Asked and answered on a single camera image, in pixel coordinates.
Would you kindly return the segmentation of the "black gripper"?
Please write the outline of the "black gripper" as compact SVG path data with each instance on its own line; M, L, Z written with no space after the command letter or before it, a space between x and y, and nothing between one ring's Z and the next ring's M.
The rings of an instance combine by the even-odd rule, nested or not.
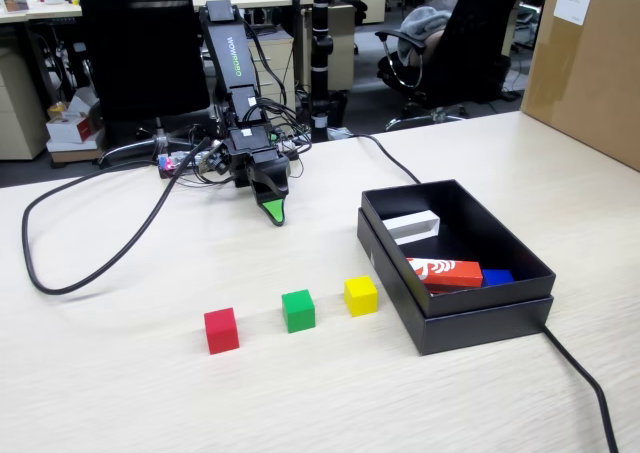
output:
M275 226L283 226L290 161L272 144L266 127L231 129L223 146L235 186L251 186L258 207Z

